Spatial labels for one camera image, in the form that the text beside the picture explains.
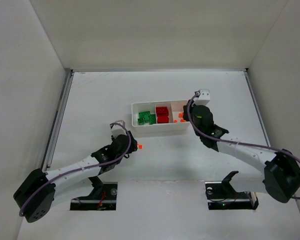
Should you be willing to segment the orange lego bricks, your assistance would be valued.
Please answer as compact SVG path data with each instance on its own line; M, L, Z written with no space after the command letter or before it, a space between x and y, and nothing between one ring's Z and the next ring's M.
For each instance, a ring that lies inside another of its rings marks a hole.
M173 115L173 122L174 123L184 123L186 120L184 120L184 113L183 112L176 112L174 111L172 113Z

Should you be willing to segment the green lego brick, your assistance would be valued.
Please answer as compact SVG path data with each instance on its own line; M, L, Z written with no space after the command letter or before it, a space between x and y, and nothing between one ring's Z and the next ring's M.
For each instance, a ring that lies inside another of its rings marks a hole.
M138 113L139 118L148 119L151 115L150 111L142 111Z

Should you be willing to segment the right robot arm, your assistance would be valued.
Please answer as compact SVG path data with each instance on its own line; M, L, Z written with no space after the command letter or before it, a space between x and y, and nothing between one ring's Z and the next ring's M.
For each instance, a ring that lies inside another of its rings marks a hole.
M183 117L190 122L194 133L202 144L218 153L232 156L261 173L261 179L248 179L244 184L234 186L232 171L223 179L224 190L267 193L280 203L295 199L300 188L300 160L285 149L277 149L260 144L247 143L214 123L213 114L205 105L198 105L190 99L183 107Z

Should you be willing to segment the red lego block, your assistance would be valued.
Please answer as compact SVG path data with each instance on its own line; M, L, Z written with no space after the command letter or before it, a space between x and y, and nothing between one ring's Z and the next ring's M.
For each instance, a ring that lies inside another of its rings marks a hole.
M168 116L169 109L166 106L156 106L155 112L157 116Z

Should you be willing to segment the red curved lego piece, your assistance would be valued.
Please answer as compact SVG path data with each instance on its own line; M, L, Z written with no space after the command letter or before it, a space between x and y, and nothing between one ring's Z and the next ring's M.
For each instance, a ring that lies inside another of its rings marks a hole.
M168 115L160 115L157 117L157 123L158 124L167 124L170 122Z

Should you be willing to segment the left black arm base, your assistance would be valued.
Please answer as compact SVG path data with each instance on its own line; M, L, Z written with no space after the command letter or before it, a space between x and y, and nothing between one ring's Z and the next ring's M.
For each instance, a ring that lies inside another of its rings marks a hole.
M102 182L99 177L88 178L88 194L73 198L70 211L115 211L118 182Z

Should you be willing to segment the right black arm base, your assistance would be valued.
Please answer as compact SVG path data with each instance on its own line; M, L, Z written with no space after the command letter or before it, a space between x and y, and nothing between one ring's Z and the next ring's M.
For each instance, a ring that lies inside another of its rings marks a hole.
M253 210L259 206L259 200L254 192L236 191L231 181L238 171L231 171L221 181L206 181L205 196L209 210Z

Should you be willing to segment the green lego pieces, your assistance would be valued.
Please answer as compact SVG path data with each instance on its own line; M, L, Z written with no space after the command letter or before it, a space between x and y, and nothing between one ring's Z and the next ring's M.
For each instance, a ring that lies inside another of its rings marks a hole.
M144 125L144 124L150 124L150 125L153 125L153 124L156 124L157 121L156 121L156 115L155 114L151 114L149 116L149 118L138 118L137 119L137 122L139 125Z

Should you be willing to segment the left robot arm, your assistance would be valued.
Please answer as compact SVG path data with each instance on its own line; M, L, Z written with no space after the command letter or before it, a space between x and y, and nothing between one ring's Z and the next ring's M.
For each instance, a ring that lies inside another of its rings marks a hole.
M49 171L32 170L13 194L19 216L28 223L36 222L66 194L75 199L79 190L87 187L88 183L96 189L98 176L114 169L122 159L129 158L138 149L138 142L131 131L111 140L111 144L66 167Z

